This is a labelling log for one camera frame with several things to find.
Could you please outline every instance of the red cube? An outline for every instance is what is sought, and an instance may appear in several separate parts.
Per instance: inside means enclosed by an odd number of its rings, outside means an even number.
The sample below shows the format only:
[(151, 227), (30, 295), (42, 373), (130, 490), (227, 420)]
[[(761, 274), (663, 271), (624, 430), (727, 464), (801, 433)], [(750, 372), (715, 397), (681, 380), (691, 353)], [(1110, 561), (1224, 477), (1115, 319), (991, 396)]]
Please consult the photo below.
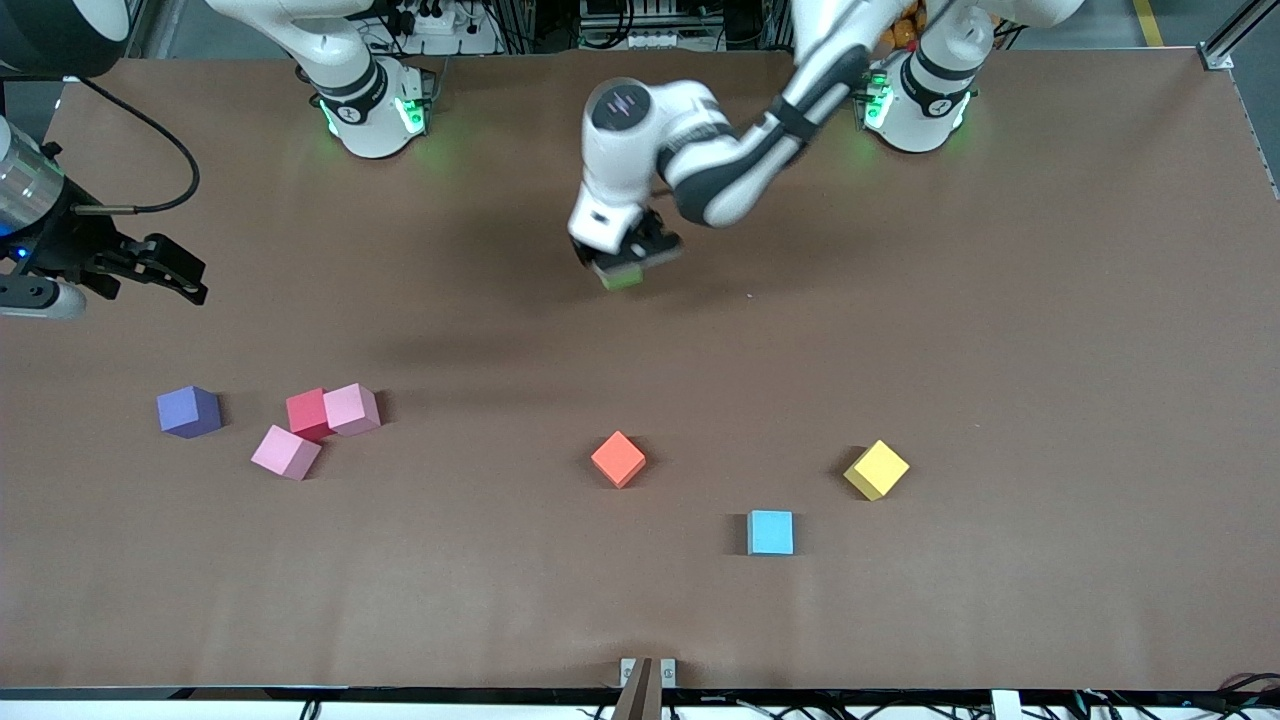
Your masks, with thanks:
[(319, 442), (333, 434), (324, 410), (324, 388), (308, 389), (284, 401), (289, 411), (289, 432), (302, 439)]

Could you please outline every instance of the pink cube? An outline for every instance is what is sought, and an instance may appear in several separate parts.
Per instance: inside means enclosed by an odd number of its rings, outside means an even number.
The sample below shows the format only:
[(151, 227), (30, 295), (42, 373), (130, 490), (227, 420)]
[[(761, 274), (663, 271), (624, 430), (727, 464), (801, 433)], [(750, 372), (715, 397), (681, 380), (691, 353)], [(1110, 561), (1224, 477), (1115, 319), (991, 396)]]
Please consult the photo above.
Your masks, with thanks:
[(320, 455), (320, 446), (302, 439), (279, 425), (271, 425), (253, 454), (253, 464), (276, 475), (301, 480)]
[(383, 424), (374, 393), (358, 383), (324, 393), (324, 411), (339, 436), (358, 436)]

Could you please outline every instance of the purple cube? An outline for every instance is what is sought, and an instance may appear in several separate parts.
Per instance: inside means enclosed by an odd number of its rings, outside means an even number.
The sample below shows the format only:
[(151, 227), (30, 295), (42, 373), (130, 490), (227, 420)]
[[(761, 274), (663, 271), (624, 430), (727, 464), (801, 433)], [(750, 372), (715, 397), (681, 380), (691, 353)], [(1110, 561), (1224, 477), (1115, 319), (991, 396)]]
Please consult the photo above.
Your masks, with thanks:
[(191, 439), (223, 427), (218, 396), (196, 386), (161, 395), (156, 398), (156, 410), (160, 429), (180, 438)]

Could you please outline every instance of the orange cube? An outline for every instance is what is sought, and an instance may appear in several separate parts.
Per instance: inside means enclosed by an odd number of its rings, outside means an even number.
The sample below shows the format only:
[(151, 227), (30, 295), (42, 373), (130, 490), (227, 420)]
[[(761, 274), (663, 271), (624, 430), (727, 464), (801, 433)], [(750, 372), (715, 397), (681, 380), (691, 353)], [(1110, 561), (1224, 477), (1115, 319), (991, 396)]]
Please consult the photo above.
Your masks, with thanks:
[(616, 432), (591, 454), (591, 462), (609, 478), (611, 483), (621, 488), (644, 468), (644, 454), (627, 439), (627, 436)]

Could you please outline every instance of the light blue cube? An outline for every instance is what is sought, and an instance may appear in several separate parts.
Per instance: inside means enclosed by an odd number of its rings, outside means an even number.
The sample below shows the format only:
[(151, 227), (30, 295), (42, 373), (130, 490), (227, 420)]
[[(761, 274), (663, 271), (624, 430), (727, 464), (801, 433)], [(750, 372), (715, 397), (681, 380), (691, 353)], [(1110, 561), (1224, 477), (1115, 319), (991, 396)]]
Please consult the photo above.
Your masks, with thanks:
[(753, 510), (746, 515), (748, 555), (795, 555), (790, 510)]

